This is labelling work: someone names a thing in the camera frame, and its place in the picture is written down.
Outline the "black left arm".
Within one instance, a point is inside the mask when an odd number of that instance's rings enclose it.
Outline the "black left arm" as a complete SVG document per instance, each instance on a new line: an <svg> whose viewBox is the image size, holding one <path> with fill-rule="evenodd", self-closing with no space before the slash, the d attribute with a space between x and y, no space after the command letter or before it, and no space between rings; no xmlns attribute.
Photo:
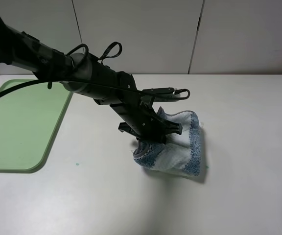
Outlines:
<svg viewBox="0 0 282 235"><path fill-rule="evenodd" d="M77 49L64 54L7 26L0 17L0 63L31 71L36 83L61 83L72 93L110 106L122 118L119 131L139 140L165 143L167 135L182 133L180 124L153 110L156 99L164 100L160 90L138 90L131 74L112 70L102 63L105 58Z"/></svg>

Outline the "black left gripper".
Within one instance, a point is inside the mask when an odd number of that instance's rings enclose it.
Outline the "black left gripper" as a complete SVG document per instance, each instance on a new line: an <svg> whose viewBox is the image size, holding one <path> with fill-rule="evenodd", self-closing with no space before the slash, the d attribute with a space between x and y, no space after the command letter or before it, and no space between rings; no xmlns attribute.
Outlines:
<svg viewBox="0 0 282 235"><path fill-rule="evenodd" d="M180 123L164 122L139 99L134 99L132 103L111 104L110 107L124 120L119 124L118 130L133 135L140 141L165 143L166 135L182 134Z"/></svg>

